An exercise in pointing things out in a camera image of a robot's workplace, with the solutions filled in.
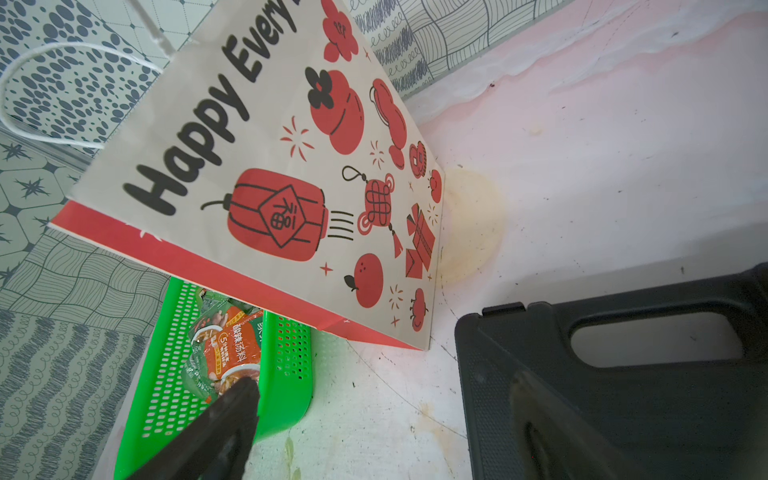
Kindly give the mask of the green plastic basket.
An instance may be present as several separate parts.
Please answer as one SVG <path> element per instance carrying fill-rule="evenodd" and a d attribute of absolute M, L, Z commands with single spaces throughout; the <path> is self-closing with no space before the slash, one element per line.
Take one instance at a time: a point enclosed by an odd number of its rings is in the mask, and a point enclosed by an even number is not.
<path fill-rule="evenodd" d="M 199 316 L 196 290 L 194 284 L 170 280 L 117 453 L 116 479 L 128 478 L 208 408 L 182 377 L 183 361 L 191 352 L 186 335 Z M 311 328 L 268 312 L 263 346 L 266 372 L 258 381 L 255 442 L 296 425 L 313 398 Z"/>

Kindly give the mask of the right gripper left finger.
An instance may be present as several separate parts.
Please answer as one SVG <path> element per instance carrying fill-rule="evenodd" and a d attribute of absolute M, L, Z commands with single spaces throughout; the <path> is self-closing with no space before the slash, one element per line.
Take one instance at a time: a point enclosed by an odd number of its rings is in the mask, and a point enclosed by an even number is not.
<path fill-rule="evenodd" d="M 241 379 L 132 479 L 241 479 L 255 438 L 258 384 Z"/>

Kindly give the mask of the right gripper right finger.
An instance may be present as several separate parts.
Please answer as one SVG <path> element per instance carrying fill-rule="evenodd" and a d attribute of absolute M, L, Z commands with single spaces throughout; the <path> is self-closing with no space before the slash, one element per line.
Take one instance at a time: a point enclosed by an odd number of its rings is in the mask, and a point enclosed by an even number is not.
<path fill-rule="evenodd" d="M 648 477 L 533 374 L 513 376 L 509 402 L 526 479 Z"/>

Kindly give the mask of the white red paper gift bag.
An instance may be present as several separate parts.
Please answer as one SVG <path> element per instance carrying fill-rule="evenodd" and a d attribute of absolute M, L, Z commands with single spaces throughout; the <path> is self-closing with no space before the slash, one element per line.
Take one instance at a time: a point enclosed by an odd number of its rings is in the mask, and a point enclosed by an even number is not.
<path fill-rule="evenodd" d="M 221 1 L 52 227 L 358 342 L 427 350 L 446 175 L 338 1 Z"/>

